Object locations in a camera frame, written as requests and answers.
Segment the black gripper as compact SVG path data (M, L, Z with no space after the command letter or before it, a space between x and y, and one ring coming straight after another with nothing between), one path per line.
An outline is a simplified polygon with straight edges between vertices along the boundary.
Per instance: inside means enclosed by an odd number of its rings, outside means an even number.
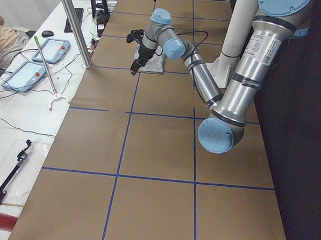
M131 42L135 41L139 44L139 49L138 49L139 57L133 61L132 65L130 67L131 75L133 75L133 76L135 76L137 71L141 67L145 66L145 62L150 60L153 57L153 55L155 54L156 48L154 48L154 49L148 48L146 45L143 44L142 41L146 40L146 39L147 39L147 36L146 36L146 33L143 29L131 30L131 33L128 34L126 37L127 43L131 43Z

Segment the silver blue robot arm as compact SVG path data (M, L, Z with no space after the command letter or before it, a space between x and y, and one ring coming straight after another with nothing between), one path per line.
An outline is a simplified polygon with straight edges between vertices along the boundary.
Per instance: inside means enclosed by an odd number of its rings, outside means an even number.
M210 109L199 126L199 142L211 153L228 152L243 137L247 109L282 43L307 35L311 10L312 0L236 0L220 56L205 63L198 46L175 32L171 14L157 8L145 30L126 37L139 44L131 73L158 47L169 59L182 59Z

